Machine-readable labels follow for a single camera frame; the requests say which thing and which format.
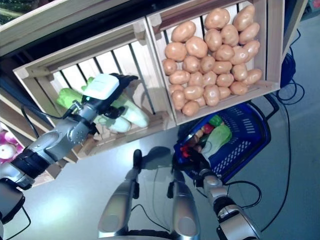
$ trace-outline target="shelf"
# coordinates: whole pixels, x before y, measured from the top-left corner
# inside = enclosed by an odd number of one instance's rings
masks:
[[[129,0],[55,0],[0,26],[0,56]]]

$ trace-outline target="pink object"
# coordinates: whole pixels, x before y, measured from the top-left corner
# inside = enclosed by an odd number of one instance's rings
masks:
[[[16,153],[17,153],[17,154],[20,154],[20,153],[22,153],[22,151],[23,151],[25,148],[18,143],[18,145],[15,147],[15,149],[16,149]]]
[[[0,164],[10,163],[14,158],[10,157],[8,159],[2,159],[0,158]]]
[[[320,0],[314,0],[312,4],[316,9],[320,8]]]
[[[5,133],[4,138],[10,144],[16,145],[18,143],[15,136],[9,131]]]
[[[7,140],[6,140],[6,137],[5,137],[6,133],[7,133],[6,131],[0,132],[0,145],[7,143]]]

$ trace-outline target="white vegetable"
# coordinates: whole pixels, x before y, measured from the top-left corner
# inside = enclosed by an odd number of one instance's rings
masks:
[[[106,116],[100,115],[95,118],[94,122],[118,133],[128,132],[131,128],[130,122],[121,116],[117,119],[110,119]]]
[[[121,117],[127,119],[129,122],[134,123],[141,128],[145,128],[148,126],[149,117],[124,93],[121,94],[120,97],[111,105],[115,108],[120,108],[121,106],[125,107],[125,111],[121,115]]]

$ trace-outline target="basket handle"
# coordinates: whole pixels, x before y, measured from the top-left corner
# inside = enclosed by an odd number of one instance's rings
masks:
[[[268,116],[265,117],[265,119],[268,121],[269,118],[271,118],[276,112],[278,112],[278,110],[280,109],[279,108],[279,105],[278,103],[275,101],[275,99],[270,95],[270,94],[266,94],[264,95],[265,99],[268,100],[268,102],[272,105],[273,107],[273,110],[271,113],[269,113]]]

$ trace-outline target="silver robot arm segment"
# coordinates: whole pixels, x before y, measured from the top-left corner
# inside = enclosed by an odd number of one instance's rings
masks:
[[[259,240],[260,231],[241,207],[228,197],[223,183],[210,170],[204,171],[203,189],[218,218],[220,240]]]

